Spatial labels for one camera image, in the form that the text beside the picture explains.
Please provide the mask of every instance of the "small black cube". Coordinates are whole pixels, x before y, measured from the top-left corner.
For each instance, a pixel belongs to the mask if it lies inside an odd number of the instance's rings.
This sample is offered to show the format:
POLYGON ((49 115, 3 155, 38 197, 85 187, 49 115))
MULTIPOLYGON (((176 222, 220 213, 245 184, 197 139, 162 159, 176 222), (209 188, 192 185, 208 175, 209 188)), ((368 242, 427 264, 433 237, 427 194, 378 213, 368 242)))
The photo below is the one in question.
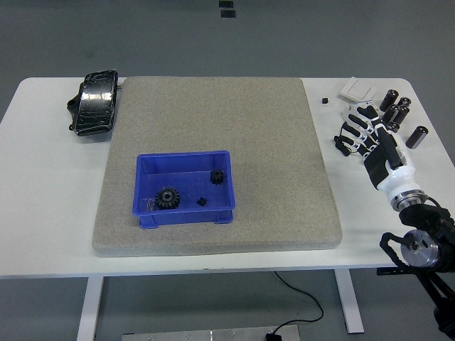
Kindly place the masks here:
POLYGON ((200 197, 200 199, 197 201, 197 203, 200 206, 205 206, 205 204, 207 203, 207 199, 205 199, 204 197, 200 197))

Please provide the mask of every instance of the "table leg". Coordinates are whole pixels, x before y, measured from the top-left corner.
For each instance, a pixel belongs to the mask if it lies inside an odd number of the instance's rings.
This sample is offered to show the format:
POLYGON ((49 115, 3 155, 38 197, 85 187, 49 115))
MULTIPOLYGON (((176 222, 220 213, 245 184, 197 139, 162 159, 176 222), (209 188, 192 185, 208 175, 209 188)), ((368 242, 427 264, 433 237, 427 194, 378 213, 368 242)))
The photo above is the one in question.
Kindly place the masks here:
POLYGON ((91 276, 88 278, 77 341, 94 340, 104 279, 103 276, 91 276))
POLYGON ((349 269, 335 269, 335 277, 348 333, 364 332, 349 269))

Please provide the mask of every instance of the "black capacitor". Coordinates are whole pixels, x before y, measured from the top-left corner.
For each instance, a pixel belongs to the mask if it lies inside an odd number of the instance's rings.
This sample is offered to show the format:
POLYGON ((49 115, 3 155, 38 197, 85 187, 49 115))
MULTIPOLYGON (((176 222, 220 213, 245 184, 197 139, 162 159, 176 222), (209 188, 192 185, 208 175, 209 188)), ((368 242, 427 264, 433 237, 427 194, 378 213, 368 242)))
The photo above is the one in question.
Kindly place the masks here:
POLYGON ((398 115, 398 106, 396 104, 390 105, 387 111, 384 113, 382 117, 382 122, 384 124, 389 123, 390 121, 395 121, 394 118, 398 115))
POLYGON ((393 131, 394 133, 397 133, 398 130, 400 129, 400 125, 397 122, 390 121, 387 123, 387 129, 393 131))
POLYGON ((401 97, 398 101, 398 105, 404 105, 405 107, 408 107, 411 105, 411 100, 407 97, 401 97))
POLYGON ((428 135, 428 129, 424 126, 418 126, 406 141, 406 147, 416 149, 426 135, 428 135))
POLYGON ((405 119, 406 115, 409 114, 409 112, 410 112, 410 108, 405 107, 404 105, 399 105, 398 114, 395 116, 394 119, 391 119, 391 121, 401 124, 403 122, 403 120, 405 119))
POLYGON ((385 112, 390 105, 395 103, 395 100, 398 98, 398 91, 390 89, 387 91, 387 94, 385 94, 384 99, 382 100, 381 105, 379 106, 379 109, 381 112, 385 112))

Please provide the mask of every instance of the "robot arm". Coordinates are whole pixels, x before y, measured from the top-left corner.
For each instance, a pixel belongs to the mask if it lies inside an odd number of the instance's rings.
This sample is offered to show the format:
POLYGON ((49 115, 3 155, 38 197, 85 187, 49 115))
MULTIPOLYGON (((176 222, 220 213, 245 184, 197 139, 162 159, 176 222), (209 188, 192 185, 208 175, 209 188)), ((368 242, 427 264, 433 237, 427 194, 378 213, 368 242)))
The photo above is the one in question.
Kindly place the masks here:
POLYGON ((450 212, 426 195, 415 181, 415 166, 404 142, 396 133, 387 130, 375 108, 368 105, 355 110, 357 112, 343 113, 345 123, 341 131, 354 135, 358 146, 350 144, 340 134, 334 138, 338 141, 336 147, 341 149, 339 143, 348 143, 360 152, 372 184, 386 194, 392 208, 400 213, 402 224, 415 228, 404 237, 384 233, 380 247, 398 270, 382 274, 414 274, 436 305, 434 317, 439 330, 455 340, 455 292, 437 275, 455 272, 454 220, 450 212), (375 144, 367 147, 364 143, 368 140, 359 139, 362 134, 375 144), (401 244, 405 262, 389 245, 391 241, 401 244))

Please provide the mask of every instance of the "black cable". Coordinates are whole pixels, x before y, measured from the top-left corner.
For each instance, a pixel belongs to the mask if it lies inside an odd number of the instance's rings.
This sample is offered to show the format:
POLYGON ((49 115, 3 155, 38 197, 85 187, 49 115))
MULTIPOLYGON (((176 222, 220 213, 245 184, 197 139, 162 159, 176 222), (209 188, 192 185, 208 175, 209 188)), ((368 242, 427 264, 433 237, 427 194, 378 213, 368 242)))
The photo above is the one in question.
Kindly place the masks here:
POLYGON ((315 297, 313 295, 311 295, 310 293, 307 293, 306 291, 303 291, 301 289, 298 289, 298 288, 295 288, 293 286, 291 286, 290 284, 288 284, 284 279, 282 279, 279 274, 274 271, 275 275, 277 275, 277 277, 280 279, 281 282, 283 282, 287 287, 295 290, 295 291, 298 291, 300 293, 303 293, 304 295, 307 295, 308 297, 312 298, 314 302, 316 302, 316 304, 318 305, 319 309, 321 310, 321 316, 319 316, 318 318, 314 319, 314 320, 303 320, 303 319, 297 319, 297 320, 290 320, 290 321, 287 321, 285 323, 282 323, 281 325, 279 325, 277 328, 275 328, 275 330, 273 331, 272 334, 275 334, 279 328, 281 327, 284 327, 285 325, 290 325, 291 323, 294 323, 294 322, 308 322, 308 323, 313 323, 313 322, 317 322, 319 321, 320 319, 322 319, 324 317, 324 310, 323 308, 321 307, 321 304, 319 303, 318 300, 315 299, 315 297))
POLYGON ((433 199, 432 197, 428 197, 428 196, 427 196, 427 199, 428 199, 429 201, 433 202, 437 207, 441 207, 441 205, 440 205, 435 199, 433 199))

